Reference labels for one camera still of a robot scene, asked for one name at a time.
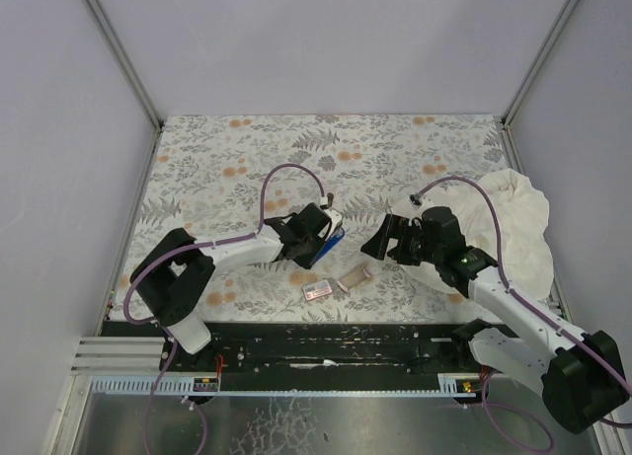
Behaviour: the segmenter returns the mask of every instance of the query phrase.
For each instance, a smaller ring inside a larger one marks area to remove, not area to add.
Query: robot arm
[[[176,254],[152,270],[136,290],[160,326],[187,353],[197,353],[210,342],[210,332],[195,308],[213,277],[244,265],[281,260],[310,269],[345,236],[342,216],[330,205],[310,203],[298,214],[266,219],[251,239]],[[131,281],[157,259],[195,242],[184,228],[170,231],[134,271]]]
[[[388,251],[389,242],[397,245]],[[496,368],[540,395],[562,426],[580,433],[624,404],[627,392],[592,358],[527,310],[505,289],[496,261],[469,247],[449,208],[427,209],[422,218],[386,215],[379,231],[361,250],[373,258],[389,256],[401,265],[431,263],[443,282],[493,312],[520,338],[515,341],[482,321],[458,332],[482,365]],[[583,341],[623,376],[614,340],[604,332],[588,334],[513,285],[564,330]]]

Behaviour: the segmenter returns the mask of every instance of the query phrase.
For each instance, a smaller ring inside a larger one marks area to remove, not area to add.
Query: gray floor
[[[572,435],[546,413],[535,395],[506,379],[492,382],[491,401],[535,413],[555,434],[555,454],[599,454],[593,431]],[[147,398],[95,395],[75,455],[144,454]],[[502,439],[480,408],[447,399],[215,398],[203,406],[209,437],[203,454],[526,454]],[[497,412],[523,443],[546,447],[539,427]],[[198,415],[175,398],[157,398],[149,423],[153,455],[193,454]]]

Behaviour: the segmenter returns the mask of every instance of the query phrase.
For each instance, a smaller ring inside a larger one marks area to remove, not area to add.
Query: floral tablecloth
[[[308,167],[334,193],[347,236],[309,271],[280,262],[214,276],[198,304],[205,320],[497,320],[477,304],[436,292],[397,265],[359,252],[389,203],[439,177],[478,179],[507,166],[487,114],[169,117],[109,318],[124,320],[121,303],[129,276],[171,229],[185,227],[211,239],[252,231],[263,178],[285,162]],[[267,216],[298,211],[319,197],[313,180],[297,169],[277,173],[267,194]],[[337,290],[305,301],[303,285],[339,278],[360,264],[372,277],[349,294]],[[130,309],[136,318],[149,316],[137,295]]]

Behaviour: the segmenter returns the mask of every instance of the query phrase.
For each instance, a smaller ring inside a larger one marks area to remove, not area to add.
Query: table
[[[359,252],[389,204],[439,177],[478,179],[507,167],[488,114],[170,116],[108,318],[124,320],[129,276],[168,231],[185,227],[211,239],[252,231],[264,176],[287,162],[311,169],[334,193],[346,237],[310,270],[279,262],[214,276],[198,303],[205,320],[498,321],[459,295],[436,292],[398,265]],[[309,176],[283,170],[270,183],[265,210],[286,215],[318,197]],[[360,264],[371,278],[350,293],[305,301],[304,284],[339,278]],[[150,315],[137,295],[130,310],[135,318]]]

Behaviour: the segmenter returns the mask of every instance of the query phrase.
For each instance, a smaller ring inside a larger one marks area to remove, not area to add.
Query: crumpled white fabric
[[[481,248],[497,259],[494,222],[483,197],[467,184],[451,184],[456,185],[430,190],[418,210],[405,197],[395,204],[392,212],[414,218],[421,217],[431,206],[449,206],[458,218],[467,244]],[[490,196],[499,216],[503,262],[508,277],[531,297],[545,299],[553,283],[553,257],[543,236],[549,220],[549,202],[544,193],[536,190],[529,178],[511,169],[487,174],[478,184]],[[419,266],[402,265],[402,268],[439,292],[458,293],[443,283],[433,265],[422,263]]]

